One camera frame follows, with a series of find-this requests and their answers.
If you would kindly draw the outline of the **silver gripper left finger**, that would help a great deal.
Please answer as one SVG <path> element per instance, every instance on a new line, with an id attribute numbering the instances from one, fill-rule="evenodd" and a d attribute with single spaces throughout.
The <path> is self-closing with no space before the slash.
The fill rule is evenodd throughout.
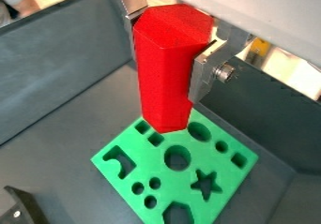
<path id="1" fill-rule="evenodd" d="M 141 15 L 149 7 L 147 0 L 117 0 L 118 5 L 122 10 L 122 15 L 125 19 L 125 27 L 130 36 L 130 50 L 131 56 L 135 56 L 134 49 L 134 39 L 133 39 L 133 27 L 137 23 Z"/>

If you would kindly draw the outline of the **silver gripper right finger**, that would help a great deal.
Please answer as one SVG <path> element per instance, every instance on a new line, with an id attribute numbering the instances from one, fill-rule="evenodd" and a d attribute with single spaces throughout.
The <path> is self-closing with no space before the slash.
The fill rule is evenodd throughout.
<path id="1" fill-rule="evenodd" d="M 189 91 L 189 100 L 193 103 L 210 92 L 216 80 L 228 82 L 232 79 L 234 68 L 228 62 L 244 51 L 252 39 L 248 31 L 225 21 L 218 22 L 216 37 L 193 62 Z"/>

